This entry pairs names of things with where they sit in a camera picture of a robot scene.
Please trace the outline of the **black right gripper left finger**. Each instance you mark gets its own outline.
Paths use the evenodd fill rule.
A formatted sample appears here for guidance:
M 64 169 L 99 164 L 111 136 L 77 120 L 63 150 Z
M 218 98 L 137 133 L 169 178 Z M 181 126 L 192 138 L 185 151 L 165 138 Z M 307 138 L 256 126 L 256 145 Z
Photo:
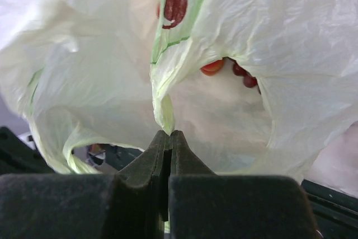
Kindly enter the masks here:
M 158 131 L 147 150 L 116 174 L 129 209 L 159 211 L 168 220 L 169 136 Z

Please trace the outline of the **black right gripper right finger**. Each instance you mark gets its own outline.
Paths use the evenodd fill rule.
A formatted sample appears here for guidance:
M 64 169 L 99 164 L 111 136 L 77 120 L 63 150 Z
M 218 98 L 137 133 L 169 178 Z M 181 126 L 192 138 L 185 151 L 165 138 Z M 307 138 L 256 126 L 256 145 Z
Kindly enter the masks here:
M 215 173 L 190 149 L 184 133 L 175 130 L 169 137 L 170 175 L 214 175 Z

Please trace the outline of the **dark red grape bunch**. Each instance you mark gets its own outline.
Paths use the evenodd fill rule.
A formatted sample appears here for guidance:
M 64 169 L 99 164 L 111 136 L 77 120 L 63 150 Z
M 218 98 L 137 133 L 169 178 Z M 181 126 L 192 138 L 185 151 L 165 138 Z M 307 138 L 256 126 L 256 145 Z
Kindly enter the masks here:
M 240 67 L 234 59 L 229 58 L 229 60 L 233 62 L 232 65 L 233 73 L 238 77 L 242 77 L 243 85 L 247 88 L 257 88 L 258 93 L 261 94 L 260 88 L 258 86 L 257 78 L 251 76 L 251 74 L 248 71 Z

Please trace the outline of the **green avocado print plastic bag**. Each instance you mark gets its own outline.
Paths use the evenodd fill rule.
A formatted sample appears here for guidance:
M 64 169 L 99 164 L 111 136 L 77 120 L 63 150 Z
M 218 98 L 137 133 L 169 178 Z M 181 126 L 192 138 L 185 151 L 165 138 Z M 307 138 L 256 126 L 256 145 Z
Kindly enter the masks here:
M 1 96 L 61 174 L 181 130 L 218 174 L 357 195 L 357 0 L 1 0 Z

